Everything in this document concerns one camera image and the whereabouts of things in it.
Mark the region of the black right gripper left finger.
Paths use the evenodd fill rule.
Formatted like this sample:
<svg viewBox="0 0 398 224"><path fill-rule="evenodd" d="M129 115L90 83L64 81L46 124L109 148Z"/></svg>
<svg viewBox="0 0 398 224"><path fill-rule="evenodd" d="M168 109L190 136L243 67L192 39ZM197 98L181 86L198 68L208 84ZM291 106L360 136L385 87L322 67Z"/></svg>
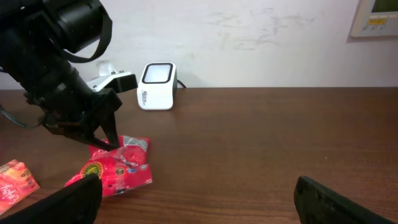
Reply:
<svg viewBox="0 0 398 224"><path fill-rule="evenodd" d="M54 194L1 219L1 224L91 224L102 201L102 182L87 175Z"/></svg>

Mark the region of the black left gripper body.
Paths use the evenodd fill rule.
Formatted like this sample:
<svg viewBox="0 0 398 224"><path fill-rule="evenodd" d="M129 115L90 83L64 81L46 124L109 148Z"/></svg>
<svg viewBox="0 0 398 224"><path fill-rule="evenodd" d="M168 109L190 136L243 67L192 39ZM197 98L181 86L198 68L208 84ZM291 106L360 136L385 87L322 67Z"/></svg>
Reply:
<svg viewBox="0 0 398 224"><path fill-rule="evenodd" d="M98 129L101 118L122 105L112 88L91 90L75 68L50 70L26 80L24 88L27 102L44 110L45 128L49 124Z"/></svg>

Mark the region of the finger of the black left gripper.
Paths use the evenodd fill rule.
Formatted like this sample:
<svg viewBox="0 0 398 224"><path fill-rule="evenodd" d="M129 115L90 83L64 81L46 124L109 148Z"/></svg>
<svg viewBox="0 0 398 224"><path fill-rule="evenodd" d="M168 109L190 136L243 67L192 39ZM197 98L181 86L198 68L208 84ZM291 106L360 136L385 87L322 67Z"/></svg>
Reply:
<svg viewBox="0 0 398 224"><path fill-rule="evenodd" d="M117 149L120 145L114 112L104 115L100 120L100 126L102 127L106 135L106 139L108 140L108 146L106 148Z"/></svg>
<svg viewBox="0 0 398 224"><path fill-rule="evenodd" d="M82 126L61 126L61 125L49 125L46 124L46 129L52 134L65 136L68 139L78 141L90 146L110 151L113 149L107 149L108 142L98 139L95 136L95 129L84 128Z"/></svg>

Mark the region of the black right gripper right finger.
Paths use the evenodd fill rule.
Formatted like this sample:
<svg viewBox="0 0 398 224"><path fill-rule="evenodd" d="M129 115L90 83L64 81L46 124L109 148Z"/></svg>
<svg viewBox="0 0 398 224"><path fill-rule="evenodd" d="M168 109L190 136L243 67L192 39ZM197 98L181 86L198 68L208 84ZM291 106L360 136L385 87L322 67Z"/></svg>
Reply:
<svg viewBox="0 0 398 224"><path fill-rule="evenodd" d="M301 224L393 224L307 176L297 180L294 204Z"/></svg>

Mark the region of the red snack bag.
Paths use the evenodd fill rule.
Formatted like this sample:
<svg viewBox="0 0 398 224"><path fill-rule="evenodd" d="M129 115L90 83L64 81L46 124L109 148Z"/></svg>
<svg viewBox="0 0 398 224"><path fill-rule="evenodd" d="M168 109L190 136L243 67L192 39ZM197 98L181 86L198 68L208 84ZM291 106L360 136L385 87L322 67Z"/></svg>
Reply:
<svg viewBox="0 0 398 224"><path fill-rule="evenodd" d="M147 163L150 139L119 136L118 140L120 147L111 151L89 146L90 159L65 186L96 174L102 181L102 195L109 197L152 183Z"/></svg>

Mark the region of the orange juice carton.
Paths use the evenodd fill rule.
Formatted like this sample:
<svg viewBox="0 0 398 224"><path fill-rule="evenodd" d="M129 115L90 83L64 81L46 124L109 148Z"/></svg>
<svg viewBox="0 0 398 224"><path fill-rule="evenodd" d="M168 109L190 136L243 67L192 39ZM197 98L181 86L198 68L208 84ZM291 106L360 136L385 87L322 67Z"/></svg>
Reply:
<svg viewBox="0 0 398 224"><path fill-rule="evenodd" d="M23 162L14 159L1 166L1 215L39 188Z"/></svg>

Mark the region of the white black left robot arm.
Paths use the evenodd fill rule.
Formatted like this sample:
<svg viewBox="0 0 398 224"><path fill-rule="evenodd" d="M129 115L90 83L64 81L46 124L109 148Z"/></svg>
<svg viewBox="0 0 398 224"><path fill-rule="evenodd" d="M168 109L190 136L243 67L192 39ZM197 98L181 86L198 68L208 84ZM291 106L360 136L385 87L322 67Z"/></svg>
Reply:
<svg viewBox="0 0 398 224"><path fill-rule="evenodd" d="M42 109L39 124L106 151L119 147L121 100L110 88L93 91L75 65L102 56L112 28L99 1L1 2L1 67Z"/></svg>

